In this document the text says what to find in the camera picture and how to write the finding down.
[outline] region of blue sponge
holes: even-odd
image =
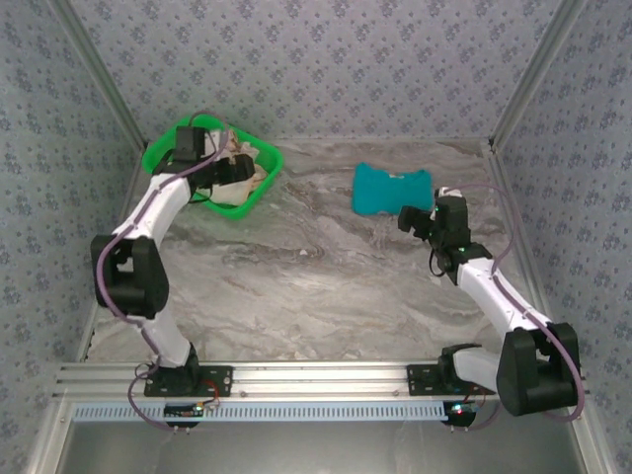
[[[424,170],[391,175],[366,163],[355,168],[352,208],[357,214],[388,212],[399,214],[402,206],[431,210],[434,205],[433,182]]]

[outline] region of gray marble tabletop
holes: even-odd
[[[352,212],[355,165],[429,171],[434,186],[489,182],[478,144],[284,142],[275,183],[239,221],[200,205],[161,247],[169,306],[202,360],[435,358],[442,347],[500,338],[472,299],[428,270],[429,247],[392,215]],[[147,175],[135,185],[142,196]],[[492,192],[468,191],[476,241],[508,236]],[[514,259],[503,270],[523,288]],[[139,335],[99,309],[89,361],[143,361]]]

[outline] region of green basket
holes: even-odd
[[[160,163],[162,157],[165,156],[165,153],[176,146],[176,128],[181,125],[189,124],[189,119],[190,117],[185,117],[180,120],[164,135],[158,138],[158,140],[156,140],[149,148],[147,148],[147,151],[145,151],[145,154],[142,157],[142,167],[147,173],[151,173],[154,168],[158,166],[158,163]],[[203,126],[208,130],[223,129],[222,122],[212,116],[198,116],[194,119],[194,125]],[[275,180],[275,176],[283,167],[283,156],[280,154],[278,149],[269,143],[266,143],[259,138],[255,138],[245,131],[235,128],[234,126],[231,126],[230,128],[235,131],[239,141],[249,141],[251,145],[259,150],[259,155],[257,155],[255,163],[266,170],[268,175],[259,187],[250,193],[246,202],[241,205],[216,204],[211,201],[206,201],[203,205],[214,210],[218,214],[228,217],[229,219],[241,219],[250,211],[253,205],[255,205],[266,190],[272,185]],[[204,198],[204,196],[196,194],[195,198]]]

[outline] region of black mounting plate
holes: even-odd
[[[437,363],[412,364],[406,367],[408,378],[408,393],[411,397],[428,395],[492,395],[494,392],[487,390],[475,383],[463,380],[454,380],[446,384],[442,379]]]
[[[145,381],[145,397],[191,397],[212,398],[214,389],[204,383],[211,381],[217,387],[219,397],[229,397],[233,385],[233,367],[229,365],[201,365],[199,367],[199,383],[190,393],[183,393],[181,387],[170,387],[165,383],[159,371],[151,374]]]

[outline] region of blue floral wall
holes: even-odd
[[[487,136],[559,0],[72,0],[144,135]]]
[[[632,4],[592,0],[502,156],[557,318],[632,472]]]
[[[44,1],[0,7],[0,473],[22,472],[135,153]]]

